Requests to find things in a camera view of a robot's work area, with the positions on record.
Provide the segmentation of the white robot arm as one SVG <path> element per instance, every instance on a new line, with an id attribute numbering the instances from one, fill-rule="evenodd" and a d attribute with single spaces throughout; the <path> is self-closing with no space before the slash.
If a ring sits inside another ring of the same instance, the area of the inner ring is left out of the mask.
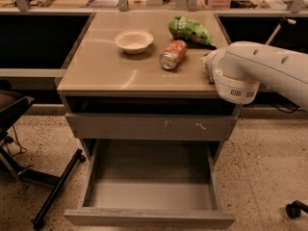
<path id="1" fill-rule="evenodd" d="M 202 58 L 203 70 L 225 101 L 245 105 L 259 85 L 308 110 L 308 55 L 266 44 L 238 41 Z"/>

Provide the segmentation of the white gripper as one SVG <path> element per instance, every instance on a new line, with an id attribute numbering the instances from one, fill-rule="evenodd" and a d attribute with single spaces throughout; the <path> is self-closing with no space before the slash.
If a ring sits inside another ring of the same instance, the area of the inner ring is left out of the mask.
<path id="1" fill-rule="evenodd" d="M 202 58 L 202 69 L 208 76 L 209 82 L 214 82 L 214 70 L 218 66 L 218 62 L 223 58 L 226 48 L 220 48 L 210 53 L 205 54 Z"/>

